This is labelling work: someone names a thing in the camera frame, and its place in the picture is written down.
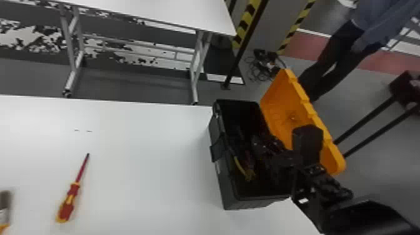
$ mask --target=screwdriver handle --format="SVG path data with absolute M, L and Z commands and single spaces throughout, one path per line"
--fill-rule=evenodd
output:
M 0 224 L 0 234 L 2 234 L 3 230 L 5 230 L 7 227 L 9 227 L 8 224 Z
M 67 192 L 66 200 L 61 204 L 60 210 L 58 211 L 56 221 L 58 223 L 65 223 L 69 221 L 70 215 L 74 209 L 74 200 L 78 195 L 80 184 L 74 182 L 70 186 L 70 190 Z

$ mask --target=person's leg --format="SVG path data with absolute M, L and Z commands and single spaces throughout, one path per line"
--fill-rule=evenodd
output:
M 315 64 L 299 76 L 299 83 L 311 100 L 315 98 L 313 91 L 318 87 L 322 76 L 351 49 L 362 33 L 361 29 L 348 21 L 332 35 Z
M 346 55 L 340 59 L 336 67 L 326 74 L 317 85 L 314 91 L 314 98 L 317 99 L 320 96 L 326 94 L 337 86 L 351 71 L 353 71 L 362 60 L 369 55 L 378 51 L 383 45 L 379 42 L 368 45 L 365 50 L 360 53 L 354 53 L 349 51 Z

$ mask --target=red floor stripe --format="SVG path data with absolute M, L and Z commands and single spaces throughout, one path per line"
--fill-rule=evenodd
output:
M 296 32 L 284 55 L 315 61 L 327 42 L 326 37 Z M 420 70 L 420 57 L 400 52 L 378 51 L 367 57 L 358 68 L 400 75 L 405 70 Z

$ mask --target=screwdriver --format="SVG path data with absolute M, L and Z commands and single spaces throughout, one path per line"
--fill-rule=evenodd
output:
M 66 200 L 61 204 L 60 210 L 58 211 L 56 221 L 58 223 L 65 223 L 69 221 L 70 215 L 74 209 L 74 200 L 78 195 L 78 190 L 80 188 L 80 179 L 82 178 L 84 168 L 88 162 L 89 154 L 84 158 L 83 164 L 80 167 L 79 174 L 77 175 L 76 181 L 71 184 L 70 190 L 67 192 Z

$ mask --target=hazard tape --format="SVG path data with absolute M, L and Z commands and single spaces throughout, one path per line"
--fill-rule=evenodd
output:
M 287 34 L 286 38 L 281 43 L 280 48 L 277 50 L 277 54 L 282 54 L 288 44 L 290 43 L 290 40 L 293 38 L 294 33 L 296 30 L 298 30 L 299 26 L 302 24 L 303 20 L 306 16 L 308 16 L 309 12 L 311 11 L 311 8 L 314 6 L 316 0 L 309 0 L 303 9 L 303 11 L 299 14 L 297 17 L 296 22 L 293 24 L 292 28 L 289 30 L 289 33 Z
M 236 29 L 236 36 L 233 38 L 232 45 L 233 48 L 241 47 L 241 43 L 244 40 L 249 26 L 254 19 L 255 13 L 261 3 L 261 0 L 250 0 L 249 4 L 246 6 L 245 12 L 242 15 L 241 22 Z

